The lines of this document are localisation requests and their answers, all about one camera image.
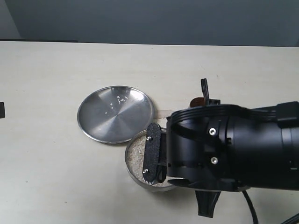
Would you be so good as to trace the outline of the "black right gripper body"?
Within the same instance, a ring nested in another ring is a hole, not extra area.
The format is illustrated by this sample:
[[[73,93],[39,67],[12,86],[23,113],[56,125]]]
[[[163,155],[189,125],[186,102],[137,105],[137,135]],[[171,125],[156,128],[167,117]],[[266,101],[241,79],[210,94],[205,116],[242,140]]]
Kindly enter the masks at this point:
[[[233,175],[226,139],[229,119],[247,111],[236,105],[206,105],[173,112],[166,123],[168,182],[201,191],[247,189]]]

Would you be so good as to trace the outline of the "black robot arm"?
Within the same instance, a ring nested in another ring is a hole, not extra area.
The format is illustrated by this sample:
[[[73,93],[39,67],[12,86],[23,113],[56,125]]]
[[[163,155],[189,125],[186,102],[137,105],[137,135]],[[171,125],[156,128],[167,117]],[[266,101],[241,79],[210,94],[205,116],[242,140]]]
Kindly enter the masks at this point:
[[[221,192],[242,192],[257,223],[247,189],[299,188],[299,104],[176,111],[165,132],[148,126],[142,177],[194,189],[202,217],[213,217]]]

